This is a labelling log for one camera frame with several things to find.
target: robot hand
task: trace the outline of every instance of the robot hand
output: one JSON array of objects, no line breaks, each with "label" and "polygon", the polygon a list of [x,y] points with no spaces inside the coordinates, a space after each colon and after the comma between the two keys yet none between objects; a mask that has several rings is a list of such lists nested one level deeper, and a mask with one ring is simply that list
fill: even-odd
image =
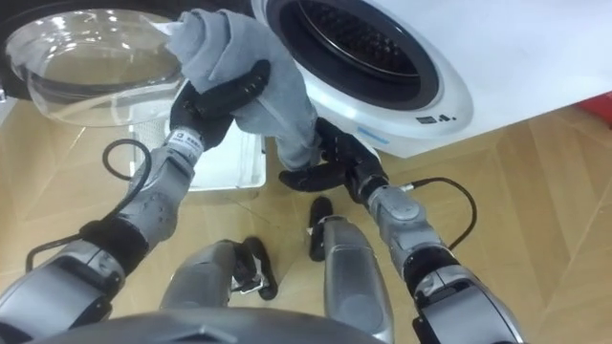
[{"label": "robot hand", "polygon": [[344,185],[353,201],[365,204],[379,186],[388,184],[381,162],[353,135],[324,118],[317,119],[322,158],[326,163],[299,171],[283,171],[278,178],[293,190],[318,192]]},{"label": "robot hand", "polygon": [[189,128],[200,135],[205,150],[216,147],[230,129],[231,112],[261,95],[270,72],[270,61],[258,60],[248,73],[203,94],[187,82],[172,105],[170,130]]}]

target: black cable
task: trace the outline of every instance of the black cable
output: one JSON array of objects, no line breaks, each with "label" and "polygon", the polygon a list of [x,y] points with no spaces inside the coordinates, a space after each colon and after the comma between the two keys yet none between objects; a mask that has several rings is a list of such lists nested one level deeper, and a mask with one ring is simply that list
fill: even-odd
[{"label": "black cable", "polygon": [[461,233],[461,235],[459,235],[457,239],[455,239],[455,241],[453,241],[450,245],[448,245],[448,248],[453,250],[459,244],[461,244],[464,240],[466,240],[466,238],[468,238],[468,236],[470,236],[471,232],[474,230],[474,227],[476,226],[476,221],[478,221],[478,207],[476,206],[476,201],[471,196],[470,192],[465,187],[463,187],[460,183],[454,180],[451,180],[449,178],[445,178],[445,177],[426,178],[420,181],[413,182],[412,185],[416,189],[418,187],[425,186],[429,183],[435,183],[435,182],[447,183],[447,184],[454,186],[459,191],[461,191],[468,199],[468,202],[470,202],[470,206],[471,206],[470,224],[468,225],[468,228],[466,228],[466,230],[464,230],[464,232]]},{"label": "black cable", "polygon": [[103,221],[116,216],[117,214],[119,214],[120,211],[125,208],[126,205],[134,201],[136,195],[141,192],[142,188],[144,187],[144,184],[149,179],[151,169],[153,168],[153,159],[151,158],[151,153],[142,142],[132,139],[121,139],[113,141],[111,144],[106,146],[106,148],[104,148],[104,151],[102,152],[102,164],[104,164],[104,167],[108,170],[108,172],[110,172],[110,174],[123,181],[132,180],[130,176],[125,176],[118,172],[115,168],[113,168],[113,166],[111,166],[110,162],[108,161],[108,156],[113,151],[113,149],[124,144],[131,144],[133,146],[138,147],[142,151],[142,153],[144,154],[144,170],[132,190],[123,198],[123,200],[121,200],[121,202],[119,202],[119,204],[117,204],[117,206],[115,206],[115,208],[113,208],[113,210],[108,213],[108,215],[104,217],[104,219],[102,219]]},{"label": "black cable", "polygon": [[33,249],[30,250],[30,252],[28,252],[28,255],[26,256],[26,272],[30,272],[32,271],[33,268],[33,264],[34,264],[34,256],[40,252],[46,251],[48,249],[52,249],[52,248],[56,248],[56,247],[60,247],[60,246],[64,246],[67,244],[72,243],[75,240],[80,239],[81,234],[73,234],[70,236],[67,236],[65,238],[61,238],[58,240],[54,240],[51,241],[49,243],[34,247]]},{"label": "black cable", "polygon": [[[104,216],[104,218],[102,219],[103,221],[110,219],[116,216],[117,214],[119,214],[119,212],[122,211],[126,205],[128,205],[130,202],[134,200],[134,198],[136,198],[136,195],[138,195],[138,193],[141,192],[142,188],[144,187],[144,184],[148,180],[149,175],[151,174],[151,169],[153,168],[153,159],[151,158],[151,153],[149,152],[148,148],[146,148],[146,146],[142,142],[138,140],[132,140],[132,139],[121,139],[121,140],[115,140],[111,142],[111,144],[106,146],[106,148],[104,148],[104,151],[102,152],[102,164],[104,165],[104,168],[106,168],[106,170],[110,172],[110,174],[112,174],[113,176],[123,181],[132,180],[131,177],[125,176],[121,174],[120,172],[118,172],[115,168],[113,168],[113,166],[111,166],[108,160],[108,157],[110,156],[113,149],[117,148],[120,145],[124,145],[124,144],[131,144],[142,150],[142,153],[144,154],[144,170],[142,172],[141,177],[139,178],[136,185],[132,188],[132,190],[123,198],[123,200],[119,202],[119,204],[117,204],[117,206],[113,208],[113,210],[111,210],[106,216]],[[78,234],[73,234],[65,238],[51,241],[50,243],[46,243],[46,244],[33,248],[32,250],[30,250],[30,252],[28,252],[28,255],[26,256],[26,272],[32,271],[34,256],[36,254],[46,251],[48,249],[68,245],[72,243],[73,241],[80,240],[80,239],[82,239],[82,234],[78,233]]]}]

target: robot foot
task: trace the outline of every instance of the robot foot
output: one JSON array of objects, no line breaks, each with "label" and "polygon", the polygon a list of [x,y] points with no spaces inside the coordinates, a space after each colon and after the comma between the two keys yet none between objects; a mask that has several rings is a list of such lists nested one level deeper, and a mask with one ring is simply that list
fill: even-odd
[{"label": "robot foot", "polygon": [[257,237],[249,237],[234,248],[237,257],[233,279],[240,285],[234,291],[243,294],[259,292],[264,300],[272,300],[278,294],[272,263],[264,244]]},{"label": "robot foot", "polygon": [[334,215],[332,201],[324,196],[319,196],[310,207],[309,226],[313,229],[310,237],[310,259],[314,262],[325,260],[325,247],[323,247],[323,224],[319,222],[327,217]]}]

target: gray towel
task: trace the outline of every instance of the gray towel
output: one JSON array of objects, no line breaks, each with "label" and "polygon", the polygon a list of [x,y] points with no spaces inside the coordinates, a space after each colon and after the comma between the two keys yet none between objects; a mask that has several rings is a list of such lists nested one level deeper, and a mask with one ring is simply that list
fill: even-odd
[{"label": "gray towel", "polygon": [[243,75],[259,59],[271,62],[268,87],[257,101],[233,113],[236,123],[245,132],[275,137],[287,169],[317,164],[317,112],[293,58],[272,30],[231,11],[193,10],[180,21],[167,48],[200,93]]}]

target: robot leg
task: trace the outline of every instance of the robot leg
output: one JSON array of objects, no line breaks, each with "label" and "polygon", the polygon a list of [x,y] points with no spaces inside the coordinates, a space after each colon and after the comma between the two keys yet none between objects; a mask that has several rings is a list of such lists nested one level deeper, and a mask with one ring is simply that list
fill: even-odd
[{"label": "robot leg", "polygon": [[220,241],[194,253],[177,269],[160,309],[226,307],[233,291],[273,299],[277,285],[261,241]]},{"label": "robot leg", "polygon": [[325,252],[326,315],[393,343],[389,297],[374,251],[360,229],[343,217],[330,216],[313,233],[313,238],[322,237]]}]

